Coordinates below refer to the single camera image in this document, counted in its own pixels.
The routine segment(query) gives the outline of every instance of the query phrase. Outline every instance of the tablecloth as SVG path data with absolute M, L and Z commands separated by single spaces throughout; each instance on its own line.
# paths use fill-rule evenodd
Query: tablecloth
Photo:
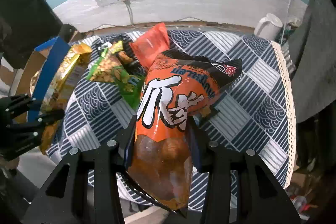
M 125 51 L 134 56 L 129 43 L 143 32 L 94 36 L 83 40 L 92 47 L 91 65 L 98 58 L 98 47 L 122 38 Z M 237 35 L 224 31 L 170 30 L 171 48 L 193 56 L 206 56 L 216 62 L 242 58 L 243 73 L 222 95 L 215 108 L 219 111 L 202 125 L 212 140 L 228 149 L 253 149 L 260 155 L 283 187 L 290 183 L 295 151 L 295 116 L 288 71 L 280 46 L 252 34 Z M 78 82 L 68 102 L 62 130 L 56 134 L 47 154 L 55 162 L 72 148 L 82 151 L 98 148 L 126 128 L 135 114 L 109 83 L 85 79 Z M 189 209 L 202 210 L 208 174 L 194 168 Z M 120 197 L 149 204 L 117 175 Z M 94 171 L 89 172 L 94 185 Z M 237 179 L 231 172 L 231 206 L 236 207 Z

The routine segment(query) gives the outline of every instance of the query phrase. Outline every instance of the white mug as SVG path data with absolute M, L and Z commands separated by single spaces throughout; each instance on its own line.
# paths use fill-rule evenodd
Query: white mug
M 267 14 L 260 19 L 255 27 L 254 34 L 267 40 L 274 40 L 282 28 L 280 18 L 273 14 Z

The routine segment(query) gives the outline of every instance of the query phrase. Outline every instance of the gray cloth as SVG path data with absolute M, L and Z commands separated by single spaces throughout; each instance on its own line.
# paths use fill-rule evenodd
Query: gray cloth
M 297 67 L 292 79 L 296 122 L 303 122 L 336 99 L 336 11 L 330 0 L 309 0 L 288 44 Z

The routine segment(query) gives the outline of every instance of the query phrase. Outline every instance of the red logo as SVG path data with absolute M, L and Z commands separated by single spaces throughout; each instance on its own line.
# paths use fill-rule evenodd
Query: red logo
M 237 69 L 237 68 L 229 66 L 229 65 L 224 65 L 224 68 L 225 68 L 225 73 L 228 76 L 233 76 L 236 72 L 236 69 Z

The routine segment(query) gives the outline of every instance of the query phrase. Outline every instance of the mug handle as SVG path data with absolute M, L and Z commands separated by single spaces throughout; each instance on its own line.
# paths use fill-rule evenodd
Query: mug handle
M 268 22 L 268 18 L 267 17 L 263 17 L 262 19 L 260 19 L 260 21 L 258 22 L 258 25 L 255 27 L 254 29 L 254 35 L 259 35 L 261 32 L 261 28 L 263 27 L 263 25 Z

